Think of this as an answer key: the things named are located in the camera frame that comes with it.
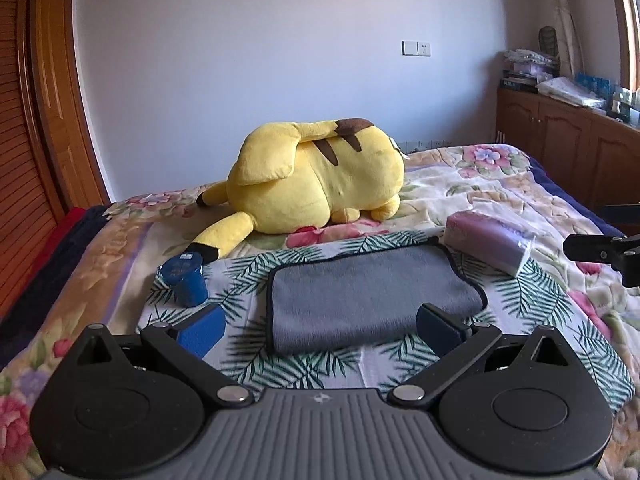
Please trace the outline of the purple and grey towel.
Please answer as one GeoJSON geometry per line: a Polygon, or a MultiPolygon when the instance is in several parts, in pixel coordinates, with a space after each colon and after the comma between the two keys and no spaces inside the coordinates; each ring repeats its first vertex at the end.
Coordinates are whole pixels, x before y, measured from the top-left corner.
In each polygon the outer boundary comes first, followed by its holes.
{"type": "Polygon", "coordinates": [[[278,266],[267,282],[267,341],[281,356],[367,346],[416,331],[422,304],[462,320],[487,307],[437,238],[278,266]]]}

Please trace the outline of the wooden room door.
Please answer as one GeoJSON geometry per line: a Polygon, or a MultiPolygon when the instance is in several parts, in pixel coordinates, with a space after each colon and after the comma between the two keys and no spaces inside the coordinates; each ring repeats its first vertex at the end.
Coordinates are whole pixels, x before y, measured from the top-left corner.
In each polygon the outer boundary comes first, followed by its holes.
{"type": "Polygon", "coordinates": [[[72,0],[29,0],[29,41],[38,113],[64,204],[108,203],[80,95],[72,0]]]}

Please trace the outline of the wooden side cabinet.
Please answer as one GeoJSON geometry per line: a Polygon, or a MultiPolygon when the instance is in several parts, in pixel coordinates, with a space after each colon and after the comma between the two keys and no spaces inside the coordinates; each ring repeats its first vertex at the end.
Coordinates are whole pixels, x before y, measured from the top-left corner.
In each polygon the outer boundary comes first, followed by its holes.
{"type": "Polygon", "coordinates": [[[541,96],[500,88],[497,138],[541,164],[582,206],[639,200],[639,131],[612,118],[541,96]]]}

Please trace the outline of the blue cylindrical container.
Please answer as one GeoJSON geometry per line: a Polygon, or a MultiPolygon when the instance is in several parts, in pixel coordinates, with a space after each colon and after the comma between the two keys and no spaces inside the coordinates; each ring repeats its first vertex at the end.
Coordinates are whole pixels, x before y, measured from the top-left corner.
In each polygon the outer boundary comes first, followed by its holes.
{"type": "Polygon", "coordinates": [[[180,307],[194,308],[208,299],[203,259],[197,252],[183,252],[168,259],[160,266],[160,277],[180,307]]]}

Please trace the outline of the palm leaf print cloth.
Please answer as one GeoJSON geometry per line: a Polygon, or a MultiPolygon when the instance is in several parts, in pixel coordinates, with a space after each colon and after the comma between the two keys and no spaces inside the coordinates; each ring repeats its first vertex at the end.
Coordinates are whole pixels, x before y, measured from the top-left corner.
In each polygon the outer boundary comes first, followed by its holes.
{"type": "MultiPolygon", "coordinates": [[[[416,336],[384,336],[374,344],[274,356],[267,349],[268,274],[280,264],[314,263],[332,257],[371,255],[382,249],[409,248],[430,231],[375,234],[307,247],[255,252],[222,259],[198,274],[214,306],[215,325],[204,323],[202,359],[254,393],[273,388],[378,388],[387,392],[433,364],[434,351],[416,336]]],[[[634,395],[628,367],[563,286],[535,260],[516,278],[461,254],[454,263],[480,286],[488,304],[474,321],[497,325],[506,334],[529,334],[541,324],[557,327],[577,352],[612,410],[634,395]]]]}

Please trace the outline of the purple tissue pack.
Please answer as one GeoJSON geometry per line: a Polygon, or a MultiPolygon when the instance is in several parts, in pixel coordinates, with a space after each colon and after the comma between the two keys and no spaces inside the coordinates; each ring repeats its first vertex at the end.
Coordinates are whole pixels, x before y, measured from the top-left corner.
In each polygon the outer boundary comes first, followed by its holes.
{"type": "Polygon", "coordinates": [[[468,210],[447,218],[444,244],[514,278],[532,251],[536,234],[518,223],[468,210]]]}

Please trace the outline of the floral bed blanket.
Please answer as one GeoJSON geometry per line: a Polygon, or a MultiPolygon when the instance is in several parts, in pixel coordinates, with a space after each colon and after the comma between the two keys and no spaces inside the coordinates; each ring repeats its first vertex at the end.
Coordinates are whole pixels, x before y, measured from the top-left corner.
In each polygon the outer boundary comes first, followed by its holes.
{"type": "MultiPolygon", "coordinates": [[[[227,259],[255,252],[307,247],[400,231],[441,229],[450,214],[475,209],[512,220],[536,234],[529,260],[565,289],[628,367],[634,395],[613,410],[616,422],[600,465],[609,479],[639,474],[639,294],[624,288],[607,266],[563,256],[570,234],[596,234],[590,211],[564,197],[541,168],[517,148],[475,145],[436,148],[405,162],[401,205],[382,223],[361,219],[346,226],[306,228],[292,235],[249,237],[227,259]]],[[[107,224],[85,250],[40,330],[1,373],[1,474],[32,479],[43,472],[28,418],[32,404],[74,340],[89,323],[128,334],[152,322],[178,322],[186,311],[172,302],[157,268],[182,252],[224,208],[196,206],[198,190],[139,195],[105,211],[107,224]]]]}

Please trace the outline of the bottles on cabinet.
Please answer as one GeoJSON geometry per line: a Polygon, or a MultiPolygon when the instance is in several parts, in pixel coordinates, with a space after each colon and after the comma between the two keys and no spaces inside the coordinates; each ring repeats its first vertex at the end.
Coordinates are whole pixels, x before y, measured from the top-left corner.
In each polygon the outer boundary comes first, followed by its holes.
{"type": "Polygon", "coordinates": [[[639,127],[639,110],[634,105],[634,94],[626,88],[615,86],[608,101],[606,116],[625,125],[639,127]]]}

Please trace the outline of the blue boxes on cabinet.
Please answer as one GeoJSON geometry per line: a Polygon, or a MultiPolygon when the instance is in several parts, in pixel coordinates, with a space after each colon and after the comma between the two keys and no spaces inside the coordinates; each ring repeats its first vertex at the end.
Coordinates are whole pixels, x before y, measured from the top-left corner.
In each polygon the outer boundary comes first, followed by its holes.
{"type": "Polygon", "coordinates": [[[615,89],[615,84],[611,79],[591,76],[585,73],[577,73],[575,81],[602,100],[608,100],[615,89]]]}

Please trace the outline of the white folded cloth bundle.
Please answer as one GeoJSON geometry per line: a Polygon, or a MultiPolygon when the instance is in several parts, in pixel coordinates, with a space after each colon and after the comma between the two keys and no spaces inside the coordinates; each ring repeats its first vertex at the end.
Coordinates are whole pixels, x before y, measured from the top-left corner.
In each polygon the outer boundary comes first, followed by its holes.
{"type": "Polygon", "coordinates": [[[576,107],[605,108],[606,101],[567,77],[556,77],[536,85],[539,94],[576,107]]]}

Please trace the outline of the dark navy red blanket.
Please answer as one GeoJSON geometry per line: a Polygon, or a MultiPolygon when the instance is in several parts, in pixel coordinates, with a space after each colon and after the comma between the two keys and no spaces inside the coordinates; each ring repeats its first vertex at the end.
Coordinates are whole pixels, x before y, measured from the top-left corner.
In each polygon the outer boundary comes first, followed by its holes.
{"type": "Polygon", "coordinates": [[[73,208],[47,238],[34,268],[1,321],[1,367],[34,339],[82,255],[107,224],[107,206],[73,208]]]}

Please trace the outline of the stack of folded linens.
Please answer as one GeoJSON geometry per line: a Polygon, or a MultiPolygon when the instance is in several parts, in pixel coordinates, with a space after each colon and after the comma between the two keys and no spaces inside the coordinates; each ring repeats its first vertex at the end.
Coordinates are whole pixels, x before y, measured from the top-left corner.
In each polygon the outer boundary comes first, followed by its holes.
{"type": "Polygon", "coordinates": [[[542,82],[560,76],[559,62],[552,56],[526,49],[505,50],[502,56],[503,89],[537,93],[542,82]]]}

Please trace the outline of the yellow Pikachu plush toy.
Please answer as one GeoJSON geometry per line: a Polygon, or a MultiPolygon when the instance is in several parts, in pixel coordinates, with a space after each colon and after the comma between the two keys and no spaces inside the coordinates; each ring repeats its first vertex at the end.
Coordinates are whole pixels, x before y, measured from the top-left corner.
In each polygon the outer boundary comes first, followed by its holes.
{"type": "Polygon", "coordinates": [[[399,209],[405,163],[395,141],[363,118],[270,122],[244,140],[228,177],[209,185],[201,208],[232,213],[208,226],[188,252],[204,263],[227,257],[250,234],[385,221],[399,209]]]}

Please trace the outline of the wooden window frame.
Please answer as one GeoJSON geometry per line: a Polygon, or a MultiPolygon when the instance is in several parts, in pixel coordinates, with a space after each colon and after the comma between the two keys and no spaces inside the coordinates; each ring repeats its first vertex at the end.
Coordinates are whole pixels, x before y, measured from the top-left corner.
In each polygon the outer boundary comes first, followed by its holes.
{"type": "Polygon", "coordinates": [[[620,83],[639,89],[639,0],[614,0],[620,31],[620,83]]]}

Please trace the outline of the white wall switch socket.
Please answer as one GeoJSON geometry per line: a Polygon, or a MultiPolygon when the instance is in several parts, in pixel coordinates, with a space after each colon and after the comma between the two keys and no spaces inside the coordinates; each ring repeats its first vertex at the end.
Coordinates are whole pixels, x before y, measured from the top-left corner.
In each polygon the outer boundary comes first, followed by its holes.
{"type": "Polygon", "coordinates": [[[429,58],[432,55],[432,47],[428,42],[402,40],[402,54],[405,56],[423,56],[429,58]]]}

